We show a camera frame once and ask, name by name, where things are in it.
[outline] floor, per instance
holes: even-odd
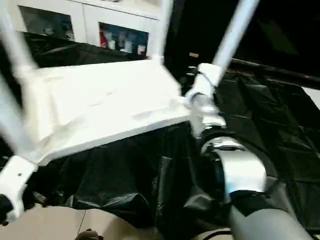
[[[0,227],[0,239],[73,240],[79,232],[93,229],[105,240],[158,240],[153,229],[136,229],[123,219],[97,209],[37,206],[20,219]]]

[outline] black cable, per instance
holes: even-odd
[[[203,75],[203,77],[209,82],[209,84],[211,85],[211,87],[212,87],[213,89],[216,87],[216,86],[214,86],[214,85],[211,83],[210,79],[208,78],[208,76],[207,76],[204,72],[202,72],[202,71],[197,71],[197,73]]]
[[[231,231],[229,230],[224,230],[224,231],[216,231],[216,232],[213,232],[213,233],[210,233],[208,236],[206,236],[204,239],[202,240],[210,240],[216,236],[220,236],[220,235],[231,235]]]
[[[316,234],[311,234],[311,233],[310,233],[310,235],[311,235],[311,237],[312,237],[314,240],[319,240],[319,238],[317,237]]]
[[[231,131],[215,131],[214,133],[212,133],[212,136],[210,137],[210,139],[213,138],[218,138],[218,137],[231,137],[234,138],[235,140],[238,140],[240,143],[241,141],[244,143],[247,143],[249,145],[251,145],[252,147],[254,147],[255,149],[257,149],[258,151],[260,151],[261,153],[265,154],[269,159],[269,153],[264,150],[262,147],[258,146],[257,144],[255,144],[253,141],[250,141],[242,136],[238,136],[236,133],[231,132]]]

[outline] white pole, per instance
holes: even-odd
[[[19,32],[13,27],[13,22],[6,10],[5,0],[0,0],[0,37],[10,62],[13,75],[22,79],[24,74],[37,68],[27,44]]]
[[[174,0],[160,0],[160,2],[161,14],[155,33],[155,44],[151,58],[162,63]]]
[[[37,160],[36,147],[23,123],[22,111],[0,74],[0,134],[15,155],[29,161]]]
[[[249,22],[258,6],[259,0],[239,0],[235,13],[220,43],[212,64],[221,67],[224,73],[234,56],[238,45],[249,25]]]

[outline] black tarp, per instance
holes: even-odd
[[[238,3],[174,1],[164,62],[175,77],[188,66],[212,62]],[[315,61],[320,54],[319,8],[315,0],[259,1],[234,57],[320,77]]]
[[[87,44],[25,36],[42,67],[133,59]],[[19,99],[8,67],[1,64],[1,72]],[[309,231],[319,231],[320,111],[309,96],[261,75],[227,73],[215,99],[228,130],[265,164],[274,183],[269,201],[295,214]],[[190,132],[183,122],[57,159],[32,176],[28,190],[44,195],[49,205],[102,209],[138,228],[156,226],[165,239],[190,239],[228,224],[213,160],[198,156]],[[1,155],[9,157],[1,144]]]

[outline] black plastic sheet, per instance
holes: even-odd
[[[26,39],[41,67],[135,58],[34,34]],[[269,201],[296,215],[308,230],[319,231],[320,111],[309,96],[298,86],[227,73],[215,100],[228,130],[265,164]],[[1,155],[9,157],[1,144]],[[102,209],[138,228],[156,226],[165,239],[190,239],[228,225],[214,163],[198,154],[191,127],[183,122],[52,161],[31,177],[28,191],[45,196],[48,205]]]

